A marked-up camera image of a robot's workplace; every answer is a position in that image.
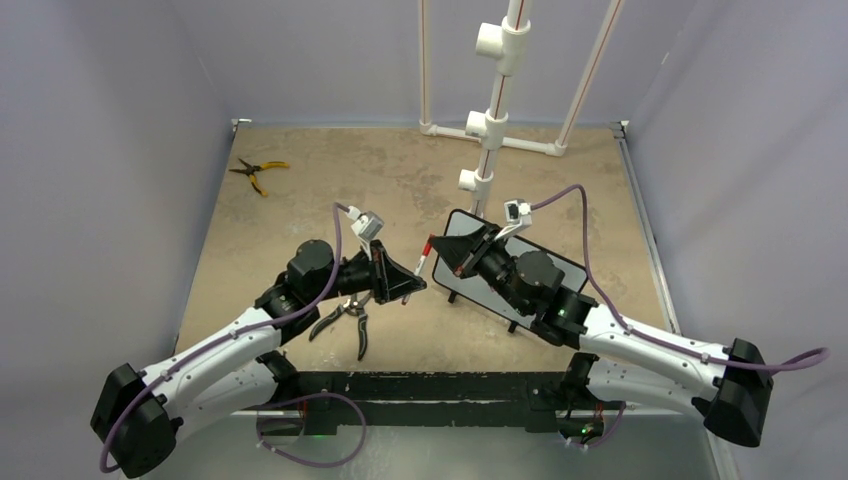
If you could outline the small black-framed whiteboard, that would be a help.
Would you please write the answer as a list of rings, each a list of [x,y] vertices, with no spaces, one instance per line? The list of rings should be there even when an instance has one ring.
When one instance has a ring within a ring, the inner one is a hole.
[[[488,224],[488,221],[472,215],[471,213],[454,209],[450,212],[443,236],[464,235],[474,232]],[[530,251],[544,251],[552,260],[552,263],[565,274],[562,284],[576,292],[581,292],[588,283],[585,267],[559,253],[542,247],[523,236],[517,235],[507,240],[505,250],[513,255],[519,256]],[[493,312],[494,314],[509,320],[522,328],[528,329],[533,320],[532,316],[520,316],[503,298],[501,298],[480,276],[468,279],[456,277],[449,265],[436,255],[436,263],[433,267],[432,278],[434,282],[457,297],[464,297],[479,306]]]

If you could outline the red and white marker pen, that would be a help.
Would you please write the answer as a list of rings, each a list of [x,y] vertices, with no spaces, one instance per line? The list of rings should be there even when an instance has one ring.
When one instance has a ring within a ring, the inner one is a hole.
[[[424,268],[424,265],[425,265],[425,263],[426,263],[426,260],[427,260],[427,257],[426,257],[426,256],[424,256],[424,255],[422,255],[422,256],[419,258],[419,261],[418,261],[418,263],[417,263],[417,265],[416,265],[416,267],[415,267],[415,270],[414,270],[414,274],[415,274],[416,276],[419,276],[419,275],[421,274],[421,272],[422,272],[422,270],[423,270],[423,268]],[[409,302],[410,298],[411,298],[411,294],[407,294],[407,295],[405,295],[405,296],[402,298],[402,300],[401,300],[401,304],[402,304],[403,306],[406,306],[406,305],[408,304],[408,302]]]

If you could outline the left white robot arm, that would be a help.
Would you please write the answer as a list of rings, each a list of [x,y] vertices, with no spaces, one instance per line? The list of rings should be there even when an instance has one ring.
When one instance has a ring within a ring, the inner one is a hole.
[[[302,243],[274,283],[224,328],[157,363],[124,363],[106,376],[90,420],[102,443],[100,470],[144,476],[223,416],[292,405],[298,382],[279,349],[319,321],[324,299],[365,293],[386,304],[426,286],[378,240],[350,259],[323,240]]]

